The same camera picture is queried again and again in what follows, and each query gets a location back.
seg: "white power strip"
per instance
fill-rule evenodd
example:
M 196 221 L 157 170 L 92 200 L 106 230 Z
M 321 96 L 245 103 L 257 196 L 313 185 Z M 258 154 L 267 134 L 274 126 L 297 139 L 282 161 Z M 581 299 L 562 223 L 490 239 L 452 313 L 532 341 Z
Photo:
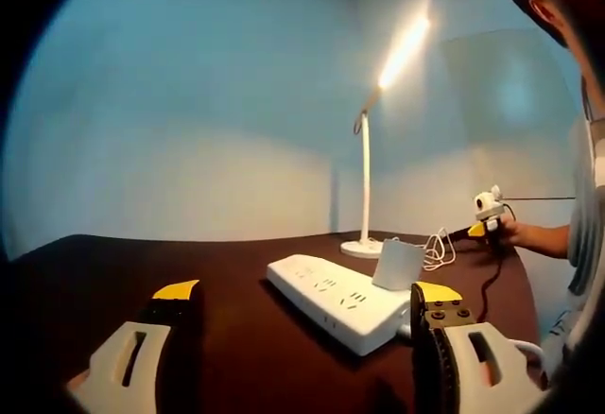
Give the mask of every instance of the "white power strip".
M 292 255 L 271 263 L 267 279 L 358 355 L 395 337 L 409 305 L 409 290 L 388 291 L 367 275 L 313 256 Z

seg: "person's arm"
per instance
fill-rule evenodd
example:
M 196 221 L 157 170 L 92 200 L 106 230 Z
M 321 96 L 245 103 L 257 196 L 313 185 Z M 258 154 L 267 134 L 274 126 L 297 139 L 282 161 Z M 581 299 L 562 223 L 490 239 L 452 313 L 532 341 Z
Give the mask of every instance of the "person's arm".
M 558 228 L 544 228 L 528 225 L 502 217 L 505 242 L 516 247 L 532 250 L 551 258 L 567 258 L 569 225 Z

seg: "person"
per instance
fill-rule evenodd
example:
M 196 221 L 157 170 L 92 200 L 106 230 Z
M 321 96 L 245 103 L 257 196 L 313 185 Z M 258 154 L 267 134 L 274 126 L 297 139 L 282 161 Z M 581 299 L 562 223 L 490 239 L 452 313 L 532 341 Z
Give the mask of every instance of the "person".
M 573 132 L 576 202 L 569 224 L 545 228 L 503 217 L 506 243 L 552 258 L 567 259 L 576 269 L 568 286 L 568 308 L 542 343 L 543 370 L 549 380 L 563 361 L 567 340 L 579 321 L 601 257 L 603 219 L 595 185 L 594 123 L 605 117 L 605 95 L 599 77 L 605 34 L 605 0 L 513 0 L 555 41 L 569 49 L 581 72 L 585 118 Z

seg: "person's hand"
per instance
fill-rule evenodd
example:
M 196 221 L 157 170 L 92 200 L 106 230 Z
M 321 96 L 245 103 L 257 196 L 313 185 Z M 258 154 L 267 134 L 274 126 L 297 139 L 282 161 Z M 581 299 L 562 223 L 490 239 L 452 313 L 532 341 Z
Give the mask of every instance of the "person's hand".
M 526 225 L 517 222 L 509 215 L 500 218 L 502 221 L 502 241 L 509 246 L 523 247 L 526 238 Z

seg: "dark brown table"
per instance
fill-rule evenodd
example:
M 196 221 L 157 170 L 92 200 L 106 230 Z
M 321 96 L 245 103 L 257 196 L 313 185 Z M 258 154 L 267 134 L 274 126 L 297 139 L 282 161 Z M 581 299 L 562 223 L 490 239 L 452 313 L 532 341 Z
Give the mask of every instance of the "dark brown table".
M 340 243 L 352 237 L 196 243 L 74 235 L 34 250 L 2 276 L 6 305 L 15 314 L 10 328 L 15 377 L 32 387 L 42 380 L 64 384 L 86 369 L 90 354 L 134 319 L 156 290 L 200 279 L 204 412 L 413 410 L 411 349 L 404 342 L 394 339 L 357 357 L 264 281 L 268 263 L 293 253 L 371 275 L 375 261 L 339 252 Z M 475 244 L 460 245 L 453 265 L 425 272 L 423 280 L 451 286 L 478 315 L 480 286 L 494 274 L 496 262 Z M 536 342 L 531 289 L 514 251 L 489 300 L 488 320 L 504 335 Z

